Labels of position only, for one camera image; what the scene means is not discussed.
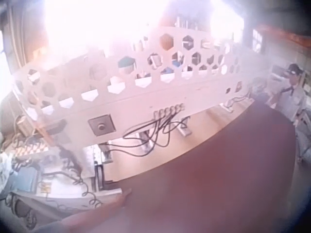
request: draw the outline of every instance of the black cable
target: black cable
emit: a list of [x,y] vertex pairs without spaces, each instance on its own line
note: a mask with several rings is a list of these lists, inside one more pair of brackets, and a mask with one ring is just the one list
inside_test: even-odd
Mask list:
[[308,146],[308,147],[303,151],[301,157],[305,156],[305,154],[307,153],[307,151],[308,151],[309,149],[311,149],[311,145]]
[[[41,183],[43,183],[42,180],[39,181],[39,182],[37,183],[37,186],[38,186],[40,189],[42,189],[42,186],[39,186],[39,184],[41,184]],[[46,192],[45,201],[46,201],[46,202],[53,202],[53,203],[55,203],[55,204],[56,204],[56,208],[57,208],[58,210],[62,211],[62,212],[68,212],[68,213],[70,213],[70,212],[78,211],[77,208],[68,207],[68,206],[66,206],[66,205],[59,204],[59,203],[58,203],[57,201],[55,201],[55,200],[49,199],[49,193],[48,193],[48,192]]]
[[103,204],[99,199],[97,199],[96,195],[95,195],[93,192],[90,192],[90,191],[89,191],[89,187],[88,187],[87,183],[84,182],[84,180],[82,179],[81,175],[79,175],[79,174],[76,173],[76,175],[77,175],[78,178],[75,178],[75,177],[72,177],[72,176],[66,174],[65,172],[62,172],[62,171],[56,171],[56,172],[51,172],[51,173],[45,173],[45,174],[43,174],[43,176],[51,176],[51,175],[52,175],[52,176],[63,175],[63,176],[66,176],[66,177],[72,179],[72,180],[73,180],[73,183],[72,183],[73,185],[84,185],[85,188],[86,188],[86,191],[82,193],[82,197],[85,197],[85,196],[88,195],[88,194],[90,194],[90,195],[93,197],[93,198],[88,202],[89,205],[94,205],[94,207],[96,208],[96,207],[98,207],[99,205],[102,205],[102,204]]
[[[128,136],[130,133],[133,134],[135,131],[141,130],[141,129],[143,129],[143,128],[149,126],[149,125],[152,125],[152,124],[155,124],[155,129],[154,129],[154,131],[153,131],[153,133],[152,133],[152,136],[154,136],[155,133],[156,133],[156,128],[157,128],[158,120],[153,121],[151,124],[144,125],[143,127],[139,127],[138,129],[135,129],[135,130],[133,130],[133,131],[127,133],[125,136]],[[142,139],[139,138],[139,137],[125,137],[125,136],[122,137],[122,138],[125,139],[125,140],[142,140]],[[107,146],[114,146],[114,147],[135,148],[135,147],[140,147],[140,146],[142,146],[142,145],[145,145],[146,143],[148,143],[148,141],[143,140],[143,142],[142,142],[141,144],[139,144],[139,145],[134,145],[134,146],[123,146],[123,145],[109,144],[109,143],[107,143],[107,142],[106,142],[106,143],[103,143],[103,144],[105,144],[105,145],[107,145]]]
[[[152,123],[150,123],[150,124],[148,124],[148,125],[139,127],[139,128],[137,128],[137,129],[134,129],[134,130],[128,132],[127,134],[125,134],[125,135],[123,136],[123,139],[137,139],[137,140],[142,141],[142,143],[139,144],[139,145],[134,145],[134,146],[122,146],[122,145],[114,145],[114,144],[108,144],[108,143],[107,143],[107,145],[110,145],[110,146],[123,147],[123,148],[135,148],[135,147],[139,147],[139,146],[141,146],[141,145],[144,145],[144,144],[148,143],[149,141],[152,141],[152,142],[153,142],[153,146],[152,146],[152,148],[151,148],[147,153],[144,153],[144,154],[141,154],[141,155],[137,155],[137,154],[133,154],[133,153],[130,153],[130,152],[127,152],[127,151],[124,151],[124,150],[120,150],[120,149],[111,149],[111,150],[109,150],[108,152],[119,151],[119,152],[123,152],[123,153],[125,153],[125,154],[131,155],[131,156],[134,156],[134,157],[145,157],[145,156],[147,156],[147,155],[155,148],[155,145],[157,145],[157,146],[159,146],[159,147],[162,147],[162,148],[167,147],[167,146],[169,145],[169,143],[170,143],[170,140],[171,140],[171,132],[172,132],[174,129],[176,129],[176,128],[177,128],[179,125],[181,125],[181,124],[184,125],[184,126],[187,126],[187,125],[184,123],[184,121],[187,120],[189,117],[186,117],[186,118],[182,119],[182,121],[174,121],[174,122],[172,122],[172,119],[173,119],[176,115],[177,115],[177,114],[168,115],[168,116],[166,116],[166,117],[164,117],[164,118],[161,118],[161,119],[157,120],[157,121],[155,122],[155,129],[154,129],[152,135],[149,135],[147,132],[144,132],[144,133],[145,133],[145,136],[147,137],[147,140],[146,140],[146,139],[143,139],[143,138],[137,138],[137,137],[135,137],[135,138],[133,138],[133,137],[128,138],[127,136],[130,135],[130,134],[133,134],[134,132],[136,132],[136,131],[138,131],[138,130],[141,130],[141,129],[145,128],[146,126],[149,126],[149,125],[151,125],[151,124],[154,124],[154,122],[152,122]],[[162,130],[162,133],[163,133],[163,134],[168,134],[167,143],[166,143],[165,145],[161,145],[161,144],[159,144],[159,143],[157,142],[157,141],[158,141],[158,134],[159,134],[159,132],[160,132],[161,130]]]

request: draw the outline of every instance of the person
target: person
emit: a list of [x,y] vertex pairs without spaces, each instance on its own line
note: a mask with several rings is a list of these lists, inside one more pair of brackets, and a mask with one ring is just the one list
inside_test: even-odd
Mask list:
[[53,222],[40,227],[33,233],[84,233],[89,232],[103,221],[117,214],[118,210],[124,206],[126,199],[132,190],[128,189],[119,194],[113,202],[104,204],[93,210],[71,215],[61,221]]
[[276,104],[275,109],[292,123],[295,122],[297,114],[300,114],[306,107],[307,97],[304,89],[299,85],[302,73],[303,71],[297,64],[290,64],[285,72],[287,79],[268,102],[270,106]]

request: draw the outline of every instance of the brown table surface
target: brown table surface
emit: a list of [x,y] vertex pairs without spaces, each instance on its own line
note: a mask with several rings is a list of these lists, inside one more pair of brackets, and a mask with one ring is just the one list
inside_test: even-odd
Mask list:
[[254,102],[182,156],[120,181],[126,208],[98,232],[269,232],[291,186],[293,125]]

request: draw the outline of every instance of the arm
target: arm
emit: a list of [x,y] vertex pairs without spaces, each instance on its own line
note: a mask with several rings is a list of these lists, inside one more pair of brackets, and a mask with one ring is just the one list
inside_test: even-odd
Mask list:
[[84,233],[97,227],[111,216],[115,215],[124,205],[131,190],[120,194],[113,202],[93,210],[71,215],[59,222],[35,230],[33,233]]
[[102,222],[115,215],[123,206],[126,197],[130,193],[131,190],[127,190],[119,195],[114,202],[93,210],[69,216],[63,219],[61,223],[70,233],[89,232],[91,229],[97,227]]
[[276,94],[273,94],[272,97],[267,101],[267,105],[269,105],[270,107],[277,103],[281,98],[281,93],[276,93]]

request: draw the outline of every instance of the wall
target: wall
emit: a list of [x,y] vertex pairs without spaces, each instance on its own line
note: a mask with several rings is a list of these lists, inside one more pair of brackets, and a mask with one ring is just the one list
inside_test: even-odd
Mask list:
[[265,55],[274,65],[286,68],[291,63],[297,63],[301,69],[311,71],[311,49],[292,41],[266,38]]

